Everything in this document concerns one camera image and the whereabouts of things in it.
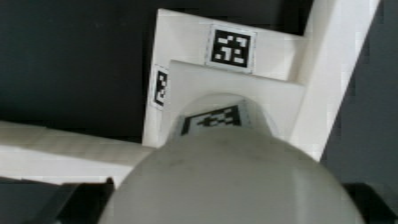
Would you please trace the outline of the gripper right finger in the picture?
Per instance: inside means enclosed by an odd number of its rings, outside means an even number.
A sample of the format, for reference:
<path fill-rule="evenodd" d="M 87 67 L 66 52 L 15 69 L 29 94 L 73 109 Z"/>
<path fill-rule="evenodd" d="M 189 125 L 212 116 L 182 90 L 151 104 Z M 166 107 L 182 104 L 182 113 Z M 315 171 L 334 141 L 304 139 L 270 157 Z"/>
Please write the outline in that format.
<path fill-rule="evenodd" d="M 398 193 L 386 185 L 352 182 L 345 189 L 366 224 L 398 224 Z"/>

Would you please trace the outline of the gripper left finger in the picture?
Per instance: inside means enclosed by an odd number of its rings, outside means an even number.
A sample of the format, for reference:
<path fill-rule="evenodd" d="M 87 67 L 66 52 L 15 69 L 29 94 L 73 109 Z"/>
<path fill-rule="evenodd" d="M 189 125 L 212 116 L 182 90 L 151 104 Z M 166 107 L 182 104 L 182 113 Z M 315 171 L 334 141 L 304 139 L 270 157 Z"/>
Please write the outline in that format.
<path fill-rule="evenodd" d="M 0 177 L 0 224 L 100 224 L 114 180 L 54 184 Z"/>

